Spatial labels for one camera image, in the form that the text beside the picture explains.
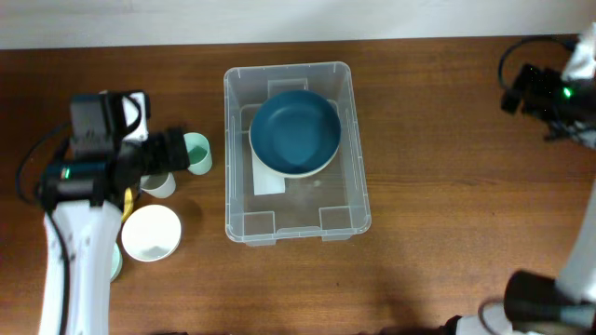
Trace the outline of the dark blue bowl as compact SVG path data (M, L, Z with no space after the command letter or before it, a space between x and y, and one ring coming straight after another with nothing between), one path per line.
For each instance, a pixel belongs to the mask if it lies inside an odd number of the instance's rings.
M259 107L250 131L281 131L313 134L342 132L341 119L327 99L309 90L279 93Z

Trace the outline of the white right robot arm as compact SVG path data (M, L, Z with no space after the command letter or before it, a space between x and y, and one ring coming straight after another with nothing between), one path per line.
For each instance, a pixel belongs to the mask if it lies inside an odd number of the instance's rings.
M573 39L542 36L567 49L556 71L529 63L503 89L501 108L543 122L544 140L595 147L595 26ZM595 197L589 196L575 240L555 276L514 272L502 296L488 298L472 315L457 315L440 334L592 334L595 331Z

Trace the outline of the green plastic cup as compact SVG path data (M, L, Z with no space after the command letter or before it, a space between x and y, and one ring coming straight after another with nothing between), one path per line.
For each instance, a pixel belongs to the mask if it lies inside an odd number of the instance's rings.
M212 168L212 156L208 139L196 132L183 135L190 165L188 170L195 175L204 175Z

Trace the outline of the beige plastic bowl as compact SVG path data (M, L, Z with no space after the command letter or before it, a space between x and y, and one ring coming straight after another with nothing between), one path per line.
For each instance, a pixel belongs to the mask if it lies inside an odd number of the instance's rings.
M284 178L301 179L319 173L339 152L342 132L286 134L281 131L250 131L251 149L269 171Z

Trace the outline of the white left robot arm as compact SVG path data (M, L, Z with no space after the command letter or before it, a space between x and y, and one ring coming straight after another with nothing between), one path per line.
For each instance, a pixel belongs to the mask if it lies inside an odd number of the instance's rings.
M38 331L105 334L125 192L144 176L183 170L190 162L180 128L149 134L150 100L142 90L75 95L70 115L72 133L35 192L47 236Z

